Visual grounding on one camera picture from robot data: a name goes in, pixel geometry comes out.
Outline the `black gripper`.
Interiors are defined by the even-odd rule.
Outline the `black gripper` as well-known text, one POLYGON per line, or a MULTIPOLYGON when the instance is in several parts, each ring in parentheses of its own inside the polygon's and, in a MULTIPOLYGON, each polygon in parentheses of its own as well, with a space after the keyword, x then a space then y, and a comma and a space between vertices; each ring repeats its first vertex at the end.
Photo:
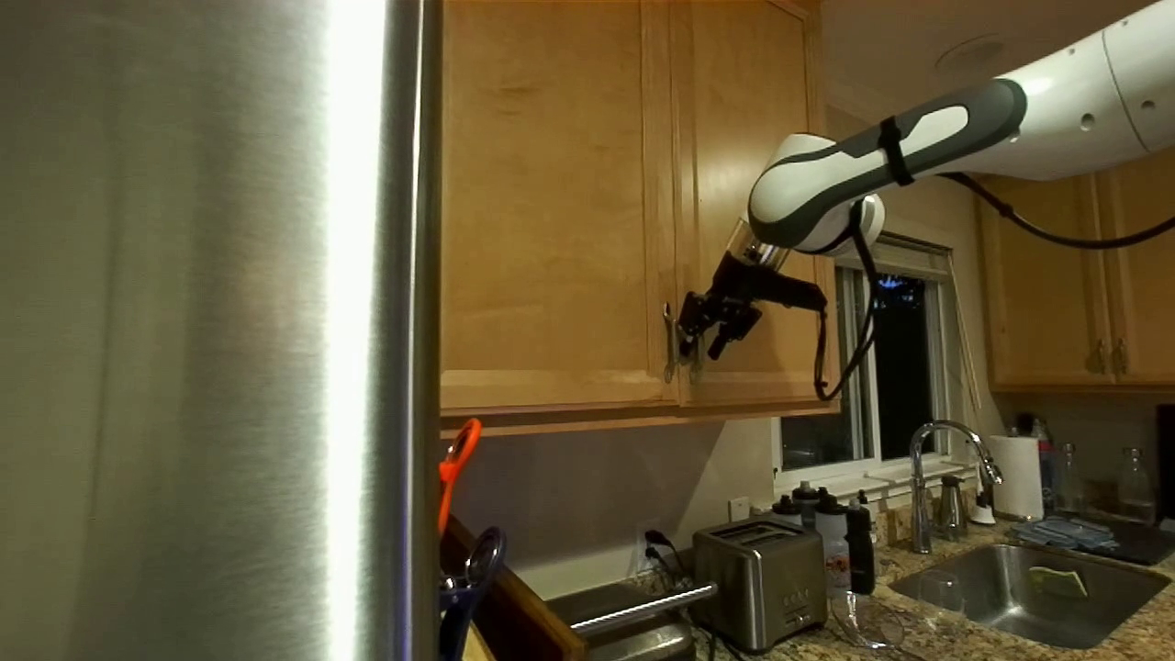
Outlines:
POLYGON ((676 321, 676 353, 684 360, 698 357, 698 345, 709 327, 716 327, 716 339, 709 345, 709 360, 718 360, 731 343, 741 343, 756 321, 756 300, 773 300, 784 308, 821 308, 825 299, 816 282, 790 279, 766 263, 745 263, 731 255, 718 257, 718 268, 711 272, 711 282, 705 293, 689 293, 684 300, 684 312, 676 321))

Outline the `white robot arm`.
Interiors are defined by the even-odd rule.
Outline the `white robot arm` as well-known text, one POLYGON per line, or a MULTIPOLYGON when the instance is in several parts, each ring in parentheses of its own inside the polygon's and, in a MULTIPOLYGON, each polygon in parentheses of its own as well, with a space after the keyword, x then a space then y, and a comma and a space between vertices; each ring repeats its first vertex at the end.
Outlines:
POLYGON ((876 231, 889 185, 930 173, 1061 179, 1175 142, 1175 0, 1101 27, 984 84, 943 91, 843 138, 791 133, 756 173, 741 225, 705 293, 678 308, 678 353, 750 335, 760 300, 817 308, 821 291, 779 272, 784 255, 828 255, 876 231))

